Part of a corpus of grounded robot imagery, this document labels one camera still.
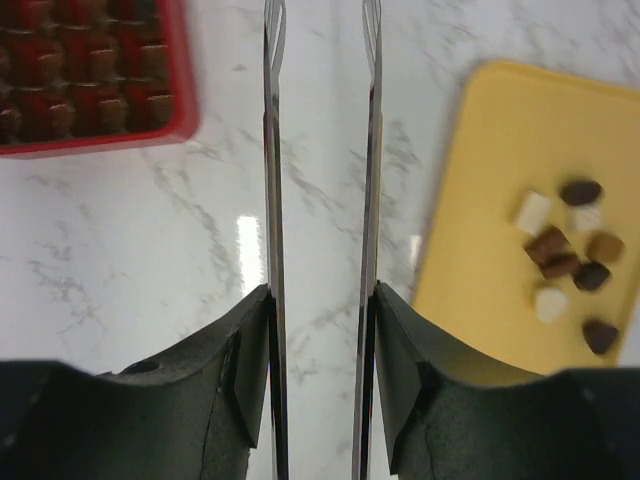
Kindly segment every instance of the white chocolate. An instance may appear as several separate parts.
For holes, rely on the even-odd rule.
[[[569,308],[569,297],[559,288],[540,287],[536,290],[535,307],[541,322],[553,323]]]
[[[527,192],[513,223],[518,230],[536,236],[546,225],[550,211],[551,200],[531,190]]]
[[[577,233],[593,232],[602,228],[602,211],[597,204],[571,207],[569,227]]]

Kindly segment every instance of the marble countertop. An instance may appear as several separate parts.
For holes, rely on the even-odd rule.
[[[384,2],[379,277],[410,298],[459,93],[509,58],[640,85],[632,0]],[[118,371],[265,281],[262,0],[192,0],[182,145],[0,162],[0,356]],[[288,4],[281,131],[291,478],[350,474],[369,72],[360,0]],[[623,363],[640,364],[640,329]],[[268,415],[249,479],[268,479]],[[371,477],[388,479],[379,404]]]

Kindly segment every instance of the red tray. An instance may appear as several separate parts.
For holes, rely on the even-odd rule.
[[[167,45],[167,77],[173,96],[173,114],[163,127],[139,133],[122,131],[88,138],[68,136],[47,142],[4,144],[0,145],[0,155],[10,155],[13,158],[42,158],[179,143],[190,138],[199,126],[200,116],[188,41],[186,0],[156,1]]]

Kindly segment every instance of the white marble surface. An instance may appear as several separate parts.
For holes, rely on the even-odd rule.
[[[184,145],[0,161],[0,356],[119,370],[264,281],[262,0],[192,0]],[[291,478],[350,475],[369,74],[360,0],[288,2],[281,74]],[[384,4],[379,277],[411,296],[460,87],[506,57],[640,84],[634,0]],[[623,361],[640,364],[640,329]],[[372,479],[387,479],[378,404]],[[270,478],[265,415],[249,478]]]

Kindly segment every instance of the yellow cutting board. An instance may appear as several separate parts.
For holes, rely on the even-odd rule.
[[[572,279],[552,282],[569,295],[567,314],[539,321],[534,287],[544,283],[523,250],[531,237],[511,223],[529,189],[553,201],[549,223],[584,258],[588,234],[572,234],[558,196],[568,179],[604,188],[606,230],[626,243],[596,294]],[[463,342],[540,374],[617,363],[640,280],[640,94],[508,62],[482,66],[464,94],[414,308]],[[598,317],[623,335],[594,355],[581,325]]]

